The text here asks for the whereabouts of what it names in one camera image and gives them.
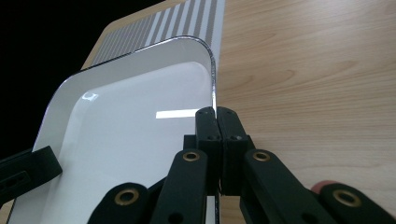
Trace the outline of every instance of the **black and white stripes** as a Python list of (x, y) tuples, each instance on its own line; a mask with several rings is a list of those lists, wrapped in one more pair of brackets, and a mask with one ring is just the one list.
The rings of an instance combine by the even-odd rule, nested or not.
[(105, 37), (92, 65), (179, 35), (204, 40), (218, 61), (224, 1), (188, 0), (126, 25)]

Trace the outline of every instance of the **black linkage arm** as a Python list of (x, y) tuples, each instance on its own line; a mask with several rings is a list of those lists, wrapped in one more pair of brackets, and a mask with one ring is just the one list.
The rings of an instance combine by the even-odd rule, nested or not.
[(146, 189), (126, 183), (112, 189), (89, 224), (205, 223), (207, 195), (240, 196), (250, 223), (395, 224), (395, 219), (357, 189), (330, 184), (306, 189), (272, 152), (256, 149), (237, 114), (202, 108), (194, 135), (184, 136), (169, 174)]

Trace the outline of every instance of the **wood grain surface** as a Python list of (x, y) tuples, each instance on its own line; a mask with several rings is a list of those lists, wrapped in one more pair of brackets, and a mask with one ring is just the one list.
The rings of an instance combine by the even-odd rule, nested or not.
[[(183, 1), (114, 21), (105, 35)], [(218, 104), (307, 188), (330, 179), (396, 216), (396, 2), (226, 0)], [(222, 223), (245, 223), (238, 197)]]

